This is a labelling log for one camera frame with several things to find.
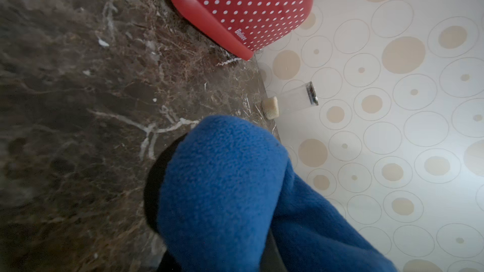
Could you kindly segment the glass jar with powder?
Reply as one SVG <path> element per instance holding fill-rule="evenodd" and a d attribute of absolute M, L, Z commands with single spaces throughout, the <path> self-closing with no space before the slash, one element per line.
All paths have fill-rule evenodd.
<path fill-rule="evenodd" d="M 266 119 L 274 120 L 283 115 L 318 105 L 319 101 L 314 85 L 309 82 L 263 100 L 262 109 Z"/>

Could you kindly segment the red polka dot toaster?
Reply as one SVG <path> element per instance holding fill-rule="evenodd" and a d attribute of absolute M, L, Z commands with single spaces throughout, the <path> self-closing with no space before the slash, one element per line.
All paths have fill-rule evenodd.
<path fill-rule="evenodd" d="M 244 60 L 297 29 L 313 7 L 313 0 L 170 1 L 191 25 Z"/>

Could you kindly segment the blue cleaning cloth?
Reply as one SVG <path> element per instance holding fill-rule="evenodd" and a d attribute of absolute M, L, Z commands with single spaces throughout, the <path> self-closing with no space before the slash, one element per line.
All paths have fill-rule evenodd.
<path fill-rule="evenodd" d="M 163 151 L 144 189 L 167 250 L 159 271 L 394 271 L 293 170 L 286 148 L 244 119 L 213 115 Z"/>

